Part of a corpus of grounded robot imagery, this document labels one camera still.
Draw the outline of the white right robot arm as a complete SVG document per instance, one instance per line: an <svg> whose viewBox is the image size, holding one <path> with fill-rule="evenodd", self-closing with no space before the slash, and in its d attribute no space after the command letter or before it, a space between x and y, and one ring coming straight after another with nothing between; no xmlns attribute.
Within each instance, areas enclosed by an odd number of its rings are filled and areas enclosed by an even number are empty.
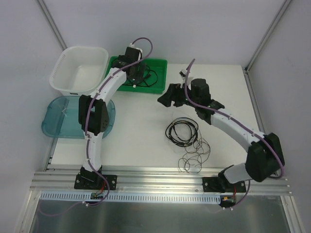
<svg viewBox="0 0 311 233"><path fill-rule="evenodd" d="M272 178L277 171L280 171L278 178L284 175L285 160L279 137L275 133L255 131L240 123L223 104L211 97L206 80L194 79L190 86L172 83L157 101L165 107L193 107L201 120L222 130L245 149L247 156L244 163L226 167L215 180L207 183L212 191L225 193L239 182L262 182Z"/></svg>

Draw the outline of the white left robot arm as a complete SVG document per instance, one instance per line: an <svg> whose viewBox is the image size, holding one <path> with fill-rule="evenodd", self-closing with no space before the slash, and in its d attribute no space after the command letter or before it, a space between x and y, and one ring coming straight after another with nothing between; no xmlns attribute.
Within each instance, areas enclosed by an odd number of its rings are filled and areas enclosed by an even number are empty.
<svg viewBox="0 0 311 233"><path fill-rule="evenodd" d="M86 140L86 159L77 175L77 183L87 188L97 189L103 179L101 146L102 137L109 125L108 103L112 96L130 76L137 77L142 59L142 49L133 44L125 54L118 56L103 82L89 95L79 98L78 122Z"/></svg>

